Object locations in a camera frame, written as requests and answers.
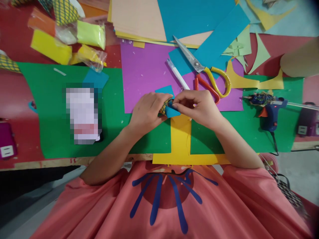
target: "craft table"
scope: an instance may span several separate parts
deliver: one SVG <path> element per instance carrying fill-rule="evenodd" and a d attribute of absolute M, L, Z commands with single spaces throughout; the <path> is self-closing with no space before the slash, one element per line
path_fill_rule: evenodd
<path fill-rule="evenodd" d="M 32 62 L 55 64 L 46 56 L 30 48 L 33 30 L 27 26 L 34 4 L 20 8 L 10 7 L 0 9 L 0 49 L 13 60 L 18 62 Z M 121 53 L 119 41 L 112 30 L 106 32 L 107 67 L 121 68 Z M 271 58 L 258 67 L 253 74 L 276 76 L 279 71 L 281 55 L 295 49 L 311 38 L 287 37 L 260 34 L 269 51 Z M 247 55 L 247 71 L 253 65 L 257 54 L 257 40 L 251 34 L 252 54 Z M 22 74 L 0 69 L 0 118 L 9 122 L 14 133 L 18 155 L 8 160 L 0 161 L 0 171 L 32 169 L 43 167 L 61 167 L 70 165 L 87 165 L 94 157 L 45 159 L 40 147 L 40 131 L 38 115 L 29 108 L 33 96 Z M 311 101 L 319 105 L 316 93 L 319 91 L 319 76 L 309 77 L 304 83 L 303 101 Z M 296 138 L 293 149 L 308 149 L 319 144 L 319 138 Z M 151 160 L 152 154 L 129 155 L 127 160 Z"/>

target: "red scissor handle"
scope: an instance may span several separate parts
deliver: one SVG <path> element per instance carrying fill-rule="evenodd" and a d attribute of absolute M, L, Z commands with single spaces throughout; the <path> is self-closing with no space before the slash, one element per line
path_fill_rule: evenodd
<path fill-rule="evenodd" d="M 200 73 L 198 73 L 195 78 L 195 90 L 198 90 L 198 83 L 201 83 L 207 90 L 210 91 L 210 93 L 212 93 L 215 99 L 215 104 L 218 104 L 220 101 L 219 94 L 217 94 L 217 92 L 209 84 L 207 84 L 206 81 L 203 80 L 203 78 L 200 76 Z"/>

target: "yellow scissor handle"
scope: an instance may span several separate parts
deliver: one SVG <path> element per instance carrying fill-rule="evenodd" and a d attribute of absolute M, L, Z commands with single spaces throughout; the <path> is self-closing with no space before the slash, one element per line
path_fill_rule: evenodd
<path fill-rule="evenodd" d="M 218 89 L 218 87 L 216 85 L 216 81 L 215 81 L 211 71 L 214 71 L 217 74 L 219 74 L 222 77 L 224 77 L 224 79 L 226 81 L 226 92 L 225 92 L 225 94 L 220 93 L 220 91 L 219 91 L 219 89 Z M 220 96 L 220 98 L 225 98 L 226 96 L 229 95 L 230 89 L 231 89 L 231 83 L 230 83 L 230 79 L 229 79 L 228 75 L 226 74 L 226 72 L 224 72 L 221 69 L 218 69 L 216 67 L 212 67 L 211 70 L 209 70 L 207 67 L 205 67 L 204 72 L 208 75 L 208 78 L 209 78 L 210 82 L 212 83 L 213 88 L 216 90 L 216 92 Z"/>

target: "blue paper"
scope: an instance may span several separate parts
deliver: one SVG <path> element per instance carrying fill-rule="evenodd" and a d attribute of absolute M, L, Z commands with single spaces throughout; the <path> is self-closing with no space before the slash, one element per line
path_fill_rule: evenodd
<path fill-rule="evenodd" d="M 214 30 L 235 6 L 234 0 L 158 0 L 167 41 Z"/>
<path fill-rule="evenodd" d="M 158 90 L 155 91 L 156 93 L 165 93 L 165 94 L 171 94 L 173 95 L 172 99 L 175 98 L 174 96 L 174 92 L 173 92 L 173 89 L 172 89 L 172 86 L 169 85 L 169 86 L 165 86 L 163 88 L 160 88 Z M 167 118 L 172 118 L 174 116 L 178 116 L 180 115 L 180 112 L 178 112 L 176 109 L 174 109 L 172 106 L 169 106 L 167 105 L 165 107 L 165 114 L 167 116 Z"/>
<path fill-rule="evenodd" d="M 203 66 L 208 68 L 214 66 L 224 70 L 231 57 L 221 54 L 248 24 L 249 18 L 240 5 L 237 5 L 197 50 L 190 48 L 189 50 Z M 171 51 L 169 57 L 181 75 L 194 70 L 179 48 Z"/>
<path fill-rule="evenodd" d="M 246 11 L 252 11 L 247 4 L 243 4 L 245 0 L 241 0 L 242 8 Z M 291 13 L 281 19 L 276 25 L 268 31 L 264 31 L 262 26 L 254 24 L 255 27 L 250 28 L 251 33 L 266 33 L 280 36 L 294 37 L 317 37 L 319 36 L 319 17 L 316 1 L 310 0 L 292 0 L 277 1 L 270 9 L 263 6 L 261 0 L 251 0 L 252 4 L 271 15 L 279 15 L 287 12 L 297 6 Z"/>
<path fill-rule="evenodd" d="M 83 83 L 93 83 L 94 88 L 103 89 L 108 79 L 109 79 L 109 75 L 103 72 L 98 73 L 92 69 L 89 69 L 89 72 L 84 78 Z"/>

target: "scissors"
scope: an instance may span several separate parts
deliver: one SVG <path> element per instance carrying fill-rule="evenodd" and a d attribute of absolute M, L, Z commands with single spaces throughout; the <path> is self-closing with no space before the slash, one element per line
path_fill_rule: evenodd
<path fill-rule="evenodd" d="M 177 45 L 180 47 L 181 51 L 182 51 L 183 54 L 185 55 L 186 59 L 187 59 L 187 60 L 189 61 L 189 63 L 193 66 L 193 68 L 198 72 L 198 74 L 196 75 L 196 78 L 198 79 L 198 81 L 199 81 L 201 84 L 203 84 L 206 88 L 207 88 L 207 86 L 209 86 L 209 85 L 201 78 L 201 76 L 200 76 L 200 73 L 201 73 L 202 71 L 204 71 L 204 72 L 207 74 L 207 76 L 208 76 L 210 82 L 212 83 L 212 86 L 213 86 L 213 88 L 214 88 L 214 89 L 213 89 L 214 92 L 219 96 L 219 98 L 224 98 L 224 97 L 228 96 L 229 93 L 230 93 L 230 89 L 231 89 L 231 82 L 230 82 L 230 79 L 229 79 L 228 75 L 226 74 L 226 72 L 224 72 L 223 70 L 218 69 L 218 68 L 216 68 L 216 67 L 212 67 L 211 70 L 209 70 L 208 67 L 202 66 L 202 65 L 199 63 L 199 61 L 194 57 L 194 55 L 193 55 L 192 53 L 190 53 L 190 51 L 189 51 L 175 36 L 173 36 L 173 37 L 174 37 L 174 39 L 175 39 Z M 226 81 L 226 92 L 225 92 L 225 94 L 222 94 L 222 93 L 219 91 L 219 89 L 218 89 L 218 87 L 217 87 L 217 85 L 216 85 L 215 79 L 214 79 L 213 74 L 212 74 L 211 71 L 216 72 L 216 73 L 218 73 L 219 75 L 221 75 L 222 77 L 224 77 L 224 79 L 225 79 L 225 81 Z"/>

